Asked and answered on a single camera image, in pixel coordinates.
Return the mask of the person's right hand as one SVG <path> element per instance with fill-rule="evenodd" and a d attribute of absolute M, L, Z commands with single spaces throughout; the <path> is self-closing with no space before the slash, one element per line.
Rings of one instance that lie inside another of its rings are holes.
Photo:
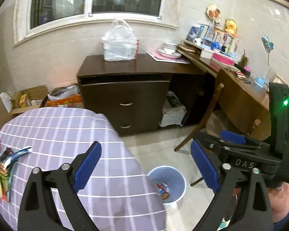
<path fill-rule="evenodd" d="M 282 221 L 289 213 L 289 184 L 284 182 L 280 188 L 268 188 L 273 223 Z"/>

